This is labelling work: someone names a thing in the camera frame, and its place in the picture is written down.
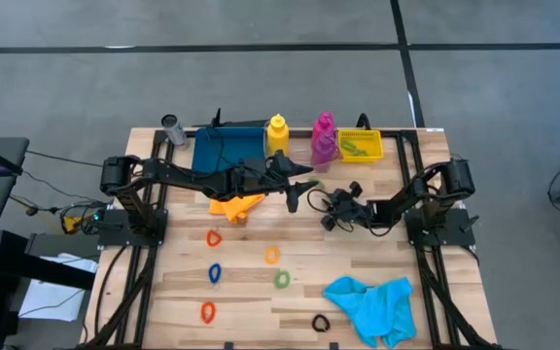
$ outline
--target blue towel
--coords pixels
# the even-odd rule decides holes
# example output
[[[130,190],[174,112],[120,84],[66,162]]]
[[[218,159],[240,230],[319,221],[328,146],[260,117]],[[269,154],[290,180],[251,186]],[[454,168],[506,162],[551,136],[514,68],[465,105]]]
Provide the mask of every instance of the blue towel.
[[[341,277],[330,284],[323,295],[343,309],[362,342],[377,347],[377,336],[389,348],[416,336],[409,295],[412,287],[402,278],[379,287]]]

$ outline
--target rubber band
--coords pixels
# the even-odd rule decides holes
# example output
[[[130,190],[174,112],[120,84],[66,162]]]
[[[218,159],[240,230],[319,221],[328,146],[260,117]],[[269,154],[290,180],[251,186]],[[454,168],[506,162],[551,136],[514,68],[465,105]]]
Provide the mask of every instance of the rubber band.
[[[323,322],[326,323],[326,325],[323,328],[318,328],[317,327],[317,320],[323,320]],[[328,318],[322,314],[317,314],[313,319],[312,319],[312,329],[315,330],[315,332],[318,333],[325,333],[327,331],[330,330],[330,320],[328,320]]]
[[[264,261],[268,264],[278,263],[280,259],[280,250],[278,247],[269,247],[264,251]]]
[[[280,282],[282,276],[285,277],[284,282]],[[289,271],[282,270],[276,273],[276,278],[274,279],[273,283],[276,285],[277,289],[283,289],[289,287],[289,284],[291,283],[291,275],[289,274]]]
[[[213,236],[215,236],[216,239],[214,242],[211,242],[211,237]],[[220,242],[222,242],[222,236],[219,233],[217,233],[215,230],[209,229],[209,231],[206,232],[206,244],[209,247],[215,247],[218,244],[220,244]]]
[[[209,268],[209,280],[214,285],[220,282],[220,277],[222,276],[222,267],[218,263],[214,263]]]
[[[207,317],[205,310],[208,307],[211,308],[211,314]],[[200,308],[200,317],[202,318],[202,321],[207,325],[213,321],[213,319],[215,318],[215,304],[213,303],[213,301],[206,301],[202,304],[202,307]]]

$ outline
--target pink bottle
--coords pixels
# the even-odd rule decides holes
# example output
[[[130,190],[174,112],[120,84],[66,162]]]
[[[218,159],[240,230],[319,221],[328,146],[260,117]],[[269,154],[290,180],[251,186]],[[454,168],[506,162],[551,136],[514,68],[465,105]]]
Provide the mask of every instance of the pink bottle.
[[[333,132],[320,133],[319,138],[312,144],[312,167],[316,172],[326,172],[337,157],[336,135]]]
[[[319,139],[319,135],[327,132],[334,134],[334,116],[332,112],[324,111],[321,112],[319,118],[312,124],[312,138],[310,139],[310,147],[314,150],[315,141]]]

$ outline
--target gray floor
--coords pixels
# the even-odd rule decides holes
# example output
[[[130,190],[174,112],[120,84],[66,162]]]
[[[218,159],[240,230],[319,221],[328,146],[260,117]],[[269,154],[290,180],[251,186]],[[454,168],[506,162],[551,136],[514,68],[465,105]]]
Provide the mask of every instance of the gray floor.
[[[410,43],[560,42],[560,2],[402,0]],[[0,47],[394,42],[387,1],[0,0]],[[560,169],[560,52],[413,52],[427,126],[472,162],[481,273],[497,336],[518,349],[560,348],[560,213],[545,196]],[[0,135],[100,162],[134,126],[166,113],[206,123],[283,113],[308,125],[329,109],[412,126],[398,52],[0,54]],[[28,156],[25,168],[71,193],[101,197],[97,169]],[[71,201],[21,177],[15,193]],[[0,228],[51,233],[13,203]],[[95,242],[75,237],[77,253]],[[54,253],[69,241],[50,241]],[[21,321],[11,343],[73,346],[79,323]]]

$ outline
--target wooden table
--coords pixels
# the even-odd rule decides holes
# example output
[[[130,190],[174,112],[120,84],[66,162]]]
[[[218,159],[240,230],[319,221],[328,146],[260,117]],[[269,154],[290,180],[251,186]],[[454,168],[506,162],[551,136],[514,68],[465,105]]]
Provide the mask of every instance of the wooden table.
[[[126,154],[147,158],[154,132],[153,128],[132,129]],[[418,129],[417,133],[425,165],[448,160],[442,130]],[[329,191],[346,189],[355,180],[364,189],[361,201],[388,198],[403,187],[403,180],[395,141],[383,141],[385,156],[378,162],[338,161],[328,173],[310,173],[296,180],[315,176]],[[292,139],[289,157],[308,164],[309,142]],[[409,145],[406,153],[411,155]],[[173,161],[191,167],[192,156],[193,147],[175,152]],[[411,156],[408,162],[413,169]],[[361,227],[351,233],[338,227],[327,232],[319,224],[322,214],[308,206],[305,196],[297,212],[290,214],[285,195],[271,194],[248,213],[245,226],[233,226],[223,216],[208,214],[209,199],[202,193],[174,188],[168,190],[166,208],[169,224],[165,242],[158,249],[144,348],[223,348],[226,341],[234,342],[235,348],[329,348],[330,342],[338,342],[345,349],[364,348],[345,314],[322,296],[322,290],[343,275],[370,285],[409,278],[414,290],[411,307],[417,335],[397,348],[430,348],[415,253],[407,243],[403,221],[383,238]],[[208,247],[205,241],[211,228],[219,228],[224,238],[215,248]],[[281,252],[274,265],[264,261],[265,249],[270,246],[277,246]],[[90,338],[97,293],[118,250],[112,247],[101,254],[86,316]],[[127,248],[122,254],[108,280],[100,310],[101,326],[122,300],[130,251]],[[480,335],[496,341],[476,261],[461,248],[445,247],[442,252],[452,298]],[[144,259],[143,253],[140,268]],[[211,286],[207,275],[213,263],[222,265],[219,289]],[[292,277],[291,285],[284,290],[273,284],[280,269],[289,270]],[[200,306],[207,300],[217,305],[210,325],[200,319]],[[133,338],[137,308],[137,304],[131,308],[127,341]],[[436,308],[441,338],[447,342],[438,301]],[[330,319],[329,332],[311,329],[311,320],[317,313]]]

